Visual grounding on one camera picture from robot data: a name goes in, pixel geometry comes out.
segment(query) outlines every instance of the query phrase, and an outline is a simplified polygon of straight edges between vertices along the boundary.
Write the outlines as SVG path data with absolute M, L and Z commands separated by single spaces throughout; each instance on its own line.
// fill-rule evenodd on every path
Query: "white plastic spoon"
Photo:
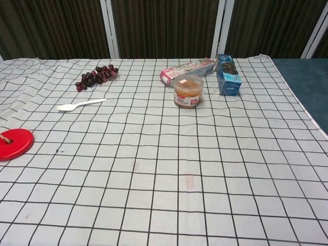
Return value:
M 60 105 L 57 107 L 59 111 L 73 111 L 76 109 L 78 106 L 83 106 L 83 105 L 88 105 L 88 104 L 96 104 L 100 103 L 102 101 L 106 101 L 107 99 L 97 99 L 97 100 L 92 100 L 92 101 L 84 101 L 80 102 L 78 104 L 65 104 L 65 105 Z

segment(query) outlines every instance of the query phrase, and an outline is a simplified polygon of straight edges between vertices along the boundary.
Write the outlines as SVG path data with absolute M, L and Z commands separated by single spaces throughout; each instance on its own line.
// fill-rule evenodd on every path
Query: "peanut butter jar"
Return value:
M 194 109 L 201 101 L 203 80 L 196 75 L 180 75 L 174 81 L 174 104 Z

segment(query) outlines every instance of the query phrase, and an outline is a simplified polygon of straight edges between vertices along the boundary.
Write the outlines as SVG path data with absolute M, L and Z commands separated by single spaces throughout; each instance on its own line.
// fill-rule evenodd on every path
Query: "white window frame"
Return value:
M 119 51 L 117 45 L 115 23 L 113 17 L 112 1 L 111 0 L 100 0 L 102 17 L 104 19 L 105 31 L 107 36 L 109 53 L 111 59 L 118 59 Z
M 226 50 L 229 27 L 235 0 L 220 0 L 217 10 L 215 32 L 213 37 L 211 58 L 215 59 L 217 54 L 223 54 Z
M 313 29 L 313 32 L 307 41 L 307 44 L 303 50 L 301 58 L 312 58 L 314 55 L 322 37 L 324 36 L 328 27 L 328 2 L 323 8 L 321 16 Z

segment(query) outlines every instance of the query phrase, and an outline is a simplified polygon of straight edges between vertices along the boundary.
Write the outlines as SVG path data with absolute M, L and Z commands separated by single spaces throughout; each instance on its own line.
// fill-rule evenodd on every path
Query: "blue carton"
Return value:
M 235 96 L 241 86 L 241 79 L 231 56 L 219 54 L 217 80 L 221 95 Z

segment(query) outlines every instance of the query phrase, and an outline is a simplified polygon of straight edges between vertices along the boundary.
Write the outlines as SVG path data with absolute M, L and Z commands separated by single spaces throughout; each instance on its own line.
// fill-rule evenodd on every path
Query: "blue carpet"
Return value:
M 304 107 L 328 134 L 328 59 L 273 59 Z

